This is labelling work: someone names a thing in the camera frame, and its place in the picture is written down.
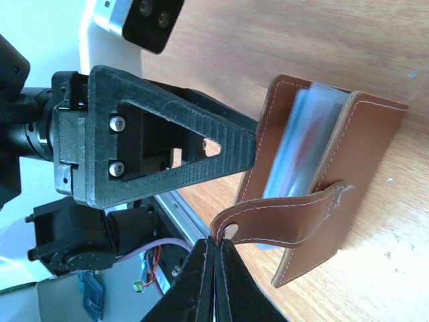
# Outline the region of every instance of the wooden table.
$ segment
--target wooden table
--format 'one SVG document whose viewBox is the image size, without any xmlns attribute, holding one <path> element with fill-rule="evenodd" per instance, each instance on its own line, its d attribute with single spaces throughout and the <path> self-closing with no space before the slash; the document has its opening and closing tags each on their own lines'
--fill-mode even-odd
<svg viewBox="0 0 429 322">
<path fill-rule="evenodd" d="M 429 319 L 427 0 L 186 0 L 165 51 L 142 60 L 147 78 L 198 89 L 255 119 L 280 73 L 408 103 L 334 258 L 274 289 L 282 250 L 238 249 L 292 321 Z M 181 193 L 208 225 L 232 205 L 239 180 Z"/>
</svg>

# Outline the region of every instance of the camera lens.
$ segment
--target camera lens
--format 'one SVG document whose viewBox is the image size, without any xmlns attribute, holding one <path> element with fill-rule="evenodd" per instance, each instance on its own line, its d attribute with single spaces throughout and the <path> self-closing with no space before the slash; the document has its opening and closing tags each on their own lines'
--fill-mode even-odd
<svg viewBox="0 0 429 322">
<path fill-rule="evenodd" d="M 146 18 L 152 14 L 152 9 L 154 8 L 153 0 L 141 0 L 140 3 L 140 14 Z"/>
<path fill-rule="evenodd" d="M 168 26 L 168 23 L 170 22 L 170 14 L 167 11 L 164 11 L 160 14 L 160 17 L 158 18 L 158 23 L 162 29 L 166 28 Z"/>
</svg>

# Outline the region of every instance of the brown leather wallet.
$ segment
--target brown leather wallet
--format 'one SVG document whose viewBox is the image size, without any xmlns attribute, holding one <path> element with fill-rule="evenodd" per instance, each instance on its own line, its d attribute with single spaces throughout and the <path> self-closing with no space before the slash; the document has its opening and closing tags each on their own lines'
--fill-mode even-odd
<svg viewBox="0 0 429 322">
<path fill-rule="evenodd" d="M 286 75 L 270 84 L 257 130 L 254 168 L 243 175 L 236 203 L 210 225 L 219 243 L 235 223 L 234 244 L 285 247 L 272 284 L 278 288 L 336 254 L 407 106 L 353 92 L 343 106 L 305 197 L 262 199 L 271 165 L 299 89 L 311 82 Z"/>
</svg>

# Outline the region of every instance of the blue object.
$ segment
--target blue object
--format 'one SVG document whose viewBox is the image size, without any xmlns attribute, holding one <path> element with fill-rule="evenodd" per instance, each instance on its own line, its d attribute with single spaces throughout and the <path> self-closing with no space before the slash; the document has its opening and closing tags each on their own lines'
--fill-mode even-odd
<svg viewBox="0 0 429 322">
<path fill-rule="evenodd" d="M 97 322 L 103 319 L 104 286 L 97 280 L 93 272 L 83 272 L 83 307 L 90 318 Z"/>
</svg>

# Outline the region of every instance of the camera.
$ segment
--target camera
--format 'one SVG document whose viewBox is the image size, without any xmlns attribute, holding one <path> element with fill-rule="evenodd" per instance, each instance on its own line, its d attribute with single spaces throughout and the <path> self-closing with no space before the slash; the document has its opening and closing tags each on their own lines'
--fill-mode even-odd
<svg viewBox="0 0 429 322">
<path fill-rule="evenodd" d="M 166 47 L 184 0 L 98 0 L 94 22 L 145 50 Z"/>
</svg>

